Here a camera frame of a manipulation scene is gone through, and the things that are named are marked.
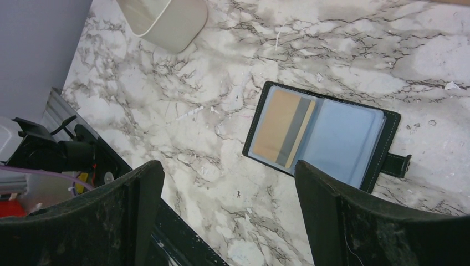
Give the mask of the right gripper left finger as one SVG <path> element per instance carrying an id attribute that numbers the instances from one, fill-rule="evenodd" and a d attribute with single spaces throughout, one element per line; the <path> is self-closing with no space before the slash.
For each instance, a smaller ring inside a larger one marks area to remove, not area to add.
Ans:
<path id="1" fill-rule="evenodd" d="M 165 173 L 159 161 L 23 218 L 1 219 L 2 265 L 144 265 Z"/>

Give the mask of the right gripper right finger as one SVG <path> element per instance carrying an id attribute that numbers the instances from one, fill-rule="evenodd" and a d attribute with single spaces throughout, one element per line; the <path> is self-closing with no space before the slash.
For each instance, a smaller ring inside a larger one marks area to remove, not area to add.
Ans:
<path id="1" fill-rule="evenodd" d="M 468 265 L 469 217 L 375 197 L 305 161 L 295 186 L 315 265 Z"/>

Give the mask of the black leather card holder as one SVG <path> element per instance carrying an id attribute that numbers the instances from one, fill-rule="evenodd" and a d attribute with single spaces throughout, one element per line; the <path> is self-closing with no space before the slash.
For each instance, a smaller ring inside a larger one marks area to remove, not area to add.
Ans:
<path id="1" fill-rule="evenodd" d="M 264 102 L 274 86 L 318 98 L 292 173 L 267 165 L 248 154 Z M 302 160 L 345 184 L 371 192 L 379 174 L 403 178 L 409 168 L 410 155 L 400 156 L 390 152 L 400 120 L 401 115 L 393 111 L 267 81 L 244 144 L 243 155 L 290 176 L 294 175 L 297 162 Z"/>

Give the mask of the gold credit card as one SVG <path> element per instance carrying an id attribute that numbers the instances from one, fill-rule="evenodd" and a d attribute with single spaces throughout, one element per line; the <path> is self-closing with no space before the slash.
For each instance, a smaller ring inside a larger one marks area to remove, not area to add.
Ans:
<path id="1" fill-rule="evenodd" d="M 292 173 L 317 99 L 278 86 L 270 88 L 248 154 L 267 165 Z"/>

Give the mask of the white plastic tray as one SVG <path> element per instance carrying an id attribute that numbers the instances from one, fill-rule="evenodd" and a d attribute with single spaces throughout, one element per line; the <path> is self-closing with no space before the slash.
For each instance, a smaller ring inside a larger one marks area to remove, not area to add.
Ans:
<path id="1" fill-rule="evenodd" d="M 132 33 L 171 53 L 186 49 L 204 27 L 205 1 L 117 1 Z"/>

